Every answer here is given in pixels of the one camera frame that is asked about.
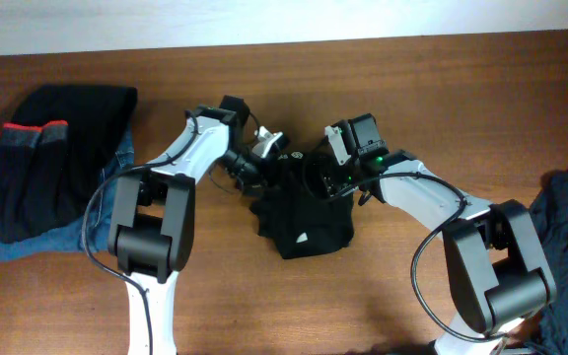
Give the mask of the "black t-shirt with logo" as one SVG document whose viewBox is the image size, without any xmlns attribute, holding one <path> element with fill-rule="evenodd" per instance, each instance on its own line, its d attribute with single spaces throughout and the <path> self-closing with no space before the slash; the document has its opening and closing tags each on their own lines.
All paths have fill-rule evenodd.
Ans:
<svg viewBox="0 0 568 355">
<path fill-rule="evenodd" d="M 334 163 L 319 153 L 293 151 L 278 157 L 275 183 L 254 201 L 250 212 L 258 219 L 257 233 L 273 241 L 284 259 L 323 255 L 349 246 L 354 238 L 351 196 L 326 203 L 317 180 L 321 168 Z"/>
</svg>

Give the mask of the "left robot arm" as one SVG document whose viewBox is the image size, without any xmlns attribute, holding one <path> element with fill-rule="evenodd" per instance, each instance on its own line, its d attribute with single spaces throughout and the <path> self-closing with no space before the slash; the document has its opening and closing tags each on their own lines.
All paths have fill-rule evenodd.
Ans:
<svg viewBox="0 0 568 355">
<path fill-rule="evenodd" d="M 238 190 L 268 184 L 289 139 L 260 125 L 245 141 L 252 117 L 246 102 L 233 96 L 189 110 L 183 132 L 162 154 L 118 178 L 107 249 L 128 292 L 129 353 L 178 351 L 175 297 L 194 242 L 201 179 L 221 166 Z"/>
</svg>

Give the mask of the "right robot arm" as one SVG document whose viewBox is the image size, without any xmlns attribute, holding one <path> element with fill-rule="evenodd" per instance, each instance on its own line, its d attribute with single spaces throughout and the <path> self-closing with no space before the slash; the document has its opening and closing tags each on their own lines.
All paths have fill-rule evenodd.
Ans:
<svg viewBox="0 0 568 355">
<path fill-rule="evenodd" d="M 398 208 L 428 229 L 410 265 L 415 297 L 443 333 L 433 354 L 510 354 L 511 332 L 552 304 L 556 282 L 529 209 L 511 199 L 494 203 L 453 186 L 413 154 L 391 151 L 369 113 L 324 129 L 338 166 L 321 177 L 333 201 L 360 190 Z M 419 260 L 434 239 L 442 240 L 456 315 L 440 320 L 417 280 Z"/>
</svg>

